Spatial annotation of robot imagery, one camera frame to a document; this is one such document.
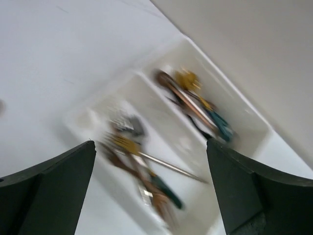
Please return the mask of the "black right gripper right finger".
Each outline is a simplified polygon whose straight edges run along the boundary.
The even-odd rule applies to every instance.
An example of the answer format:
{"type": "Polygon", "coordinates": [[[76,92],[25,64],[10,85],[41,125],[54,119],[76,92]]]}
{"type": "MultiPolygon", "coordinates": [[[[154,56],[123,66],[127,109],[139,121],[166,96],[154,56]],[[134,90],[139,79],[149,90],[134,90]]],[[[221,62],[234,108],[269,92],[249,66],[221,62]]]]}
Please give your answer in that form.
{"type": "Polygon", "coordinates": [[[228,235],[311,235],[313,181],[207,141],[207,158],[228,235]]]}

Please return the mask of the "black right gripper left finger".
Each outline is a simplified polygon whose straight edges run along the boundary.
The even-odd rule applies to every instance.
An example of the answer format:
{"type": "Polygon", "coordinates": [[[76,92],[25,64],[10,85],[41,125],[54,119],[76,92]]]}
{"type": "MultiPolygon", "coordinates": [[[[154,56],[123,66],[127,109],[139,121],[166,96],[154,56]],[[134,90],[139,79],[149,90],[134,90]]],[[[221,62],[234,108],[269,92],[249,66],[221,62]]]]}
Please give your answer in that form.
{"type": "Polygon", "coordinates": [[[2,235],[73,235],[93,172],[94,141],[0,179],[2,235]]]}

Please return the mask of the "silver fork matte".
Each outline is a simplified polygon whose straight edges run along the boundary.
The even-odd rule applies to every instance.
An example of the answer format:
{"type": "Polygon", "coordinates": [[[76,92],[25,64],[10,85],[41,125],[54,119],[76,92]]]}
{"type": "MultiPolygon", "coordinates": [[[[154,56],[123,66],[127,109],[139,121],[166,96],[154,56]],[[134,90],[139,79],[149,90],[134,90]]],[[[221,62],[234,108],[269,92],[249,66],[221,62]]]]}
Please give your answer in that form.
{"type": "Polygon", "coordinates": [[[126,139],[125,141],[122,141],[122,143],[119,142],[118,146],[126,149],[128,152],[132,153],[133,155],[143,157],[145,159],[148,159],[154,163],[157,163],[161,166],[164,166],[172,171],[175,171],[179,174],[182,174],[184,176],[187,176],[189,178],[192,178],[194,180],[197,180],[199,182],[202,182],[204,184],[208,184],[208,181],[206,181],[203,178],[200,178],[186,170],[183,170],[173,164],[170,164],[164,160],[158,159],[156,157],[153,157],[149,154],[146,154],[142,152],[142,143],[144,142],[144,139],[146,137],[145,134],[145,128],[139,118],[137,117],[128,117],[124,121],[112,121],[112,128],[117,131],[118,133],[124,133],[128,132],[130,133],[131,140],[126,139]]]}

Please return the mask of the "gold spoon green handle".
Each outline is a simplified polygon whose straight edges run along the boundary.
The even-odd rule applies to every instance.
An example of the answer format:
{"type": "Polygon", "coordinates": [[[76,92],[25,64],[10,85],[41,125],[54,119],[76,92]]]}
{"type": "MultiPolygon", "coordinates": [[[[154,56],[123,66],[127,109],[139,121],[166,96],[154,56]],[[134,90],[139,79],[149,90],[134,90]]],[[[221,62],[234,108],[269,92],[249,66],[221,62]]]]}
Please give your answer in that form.
{"type": "Polygon", "coordinates": [[[221,138],[226,142],[233,140],[234,132],[227,121],[225,121],[217,112],[216,106],[201,96],[201,82],[197,75],[191,71],[175,72],[175,80],[178,85],[183,88],[190,96],[197,99],[208,116],[217,126],[221,138]]]}

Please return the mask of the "dark brown spoon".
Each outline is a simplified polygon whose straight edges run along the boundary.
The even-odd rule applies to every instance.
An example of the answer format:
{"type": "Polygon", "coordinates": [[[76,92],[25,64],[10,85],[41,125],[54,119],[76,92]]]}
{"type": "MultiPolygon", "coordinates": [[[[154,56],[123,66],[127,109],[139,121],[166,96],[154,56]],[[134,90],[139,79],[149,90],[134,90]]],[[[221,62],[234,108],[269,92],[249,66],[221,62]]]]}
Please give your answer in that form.
{"type": "Polygon", "coordinates": [[[218,134],[217,126],[211,121],[208,115],[180,88],[170,75],[163,71],[156,72],[156,81],[163,87],[170,89],[183,103],[214,133],[218,134]]]}

